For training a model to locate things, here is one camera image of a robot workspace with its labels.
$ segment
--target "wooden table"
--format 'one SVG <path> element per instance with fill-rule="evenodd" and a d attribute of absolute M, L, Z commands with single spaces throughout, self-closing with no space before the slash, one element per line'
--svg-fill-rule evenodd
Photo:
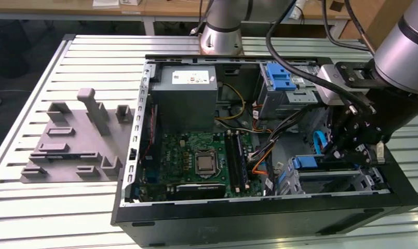
<path fill-rule="evenodd" d="M 94 0 L 2 0 L 0 19 L 79 20 L 79 21 L 142 21 L 148 35 L 156 35 L 156 21 L 198 22 L 200 0 L 144 0 L 141 5 L 121 5 L 118 9 L 94 9 Z M 204 11 L 209 0 L 204 1 Z M 321 1 L 310 0 L 304 9 L 306 24 L 322 25 Z M 340 37 L 349 14 L 329 10 L 332 33 Z M 288 20 L 298 24 L 300 20 Z"/>

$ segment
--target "white sticker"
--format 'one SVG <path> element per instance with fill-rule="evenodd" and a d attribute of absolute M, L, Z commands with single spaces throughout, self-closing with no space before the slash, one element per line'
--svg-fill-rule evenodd
<path fill-rule="evenodd" d="M 122 11 L 121 13 L 128 15 L 141 15 L 140 11 Z"/>
<path fill-rule="evenodd" d="M 293 83 L 305 83 L 304 78 L 300 76 L 293 76 L 292 80 L 293 80 Z"/>
<path fill-rule="evenodd" d="M 209 71 L 174 71 L 173 84 L 209 84 Z"/>
<path fill-rule="evenodd" d="M 270 189 L 274 189 L 274 183 L 269 180 L 269 178 L 266 178 L 266 186 Z"/>
<path fill-rule="evenodd" d="M 253 114 L 253 118 L 254 118 L 254 119 L 258 119 L 258 117 L 260 117 L 260 111 L 254 110 L 254 111 L 252 112 L 252 114 Z"/>

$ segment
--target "label on power supply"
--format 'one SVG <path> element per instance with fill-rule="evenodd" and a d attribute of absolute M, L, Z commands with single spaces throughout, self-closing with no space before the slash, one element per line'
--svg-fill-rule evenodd
<path fill-rule="evenodd" d="M 174 71 L 173 84 L 209 84 L 209 71 Z"/>

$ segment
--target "orange wire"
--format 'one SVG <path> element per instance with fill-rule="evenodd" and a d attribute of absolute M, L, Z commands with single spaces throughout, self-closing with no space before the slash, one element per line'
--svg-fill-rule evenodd
<path fill-rule="evenodd" d="M 264 131 L 264 129 L 257 129 L 257 119 L 254 119 L 253 123 L 252 123 L 252 128 L 254 131 Z"/>
<path fill-rule="evenodd" d="M 252 172 L 253 172 L 254 174 L 266 174 L 266 175 L 268 175 L 268 172 L 260 171 L 260 170 L 257 170 L 257 168 L 258 168 L 260 164 L 262 163 L 262 161 L 264 161 L 264 160 L 266 159 L 266 157 L 269 156 L 269 154 L 270 154 L 273 148 L 274 148 L 274 147 L 270 148 L 270 150 L 269 150 L 269 151 L 266 152 L 266 154 L 264 155 L 262 159 L 261 159 L 261 160 L 258 161 L 258 163 L 256 164 L 256 167 L 253 167 Z"/>

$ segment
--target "yellow wire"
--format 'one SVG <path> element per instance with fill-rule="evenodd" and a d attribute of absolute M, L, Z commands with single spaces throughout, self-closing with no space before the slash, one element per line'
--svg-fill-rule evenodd
<path fill-rule="evenodd" d="M 234 119 L 234 118 L 240 117 L 240 116 L 244 114 L 245 109 L 246 109 L 245 99 L 244 99 L 244 96 L 241 95 L 241 93 L 237 91 L 237 89 L 236 89 L 230 84 L 228 84 L 228 83 L 224 83 L 224 84 L 228 85 L 232 90 L 234 90 L 234 92 L 237 93 L 238 97 L 242 99 L 242 105 L 244 105 L 244 107 L 242 107 L 241 112 L 240 112 L 237 115 L 230 116 L 230 117 L 218 117 L 218 118 L 216 118 L 217 120 L 229 120 L 229 119 Z"/>

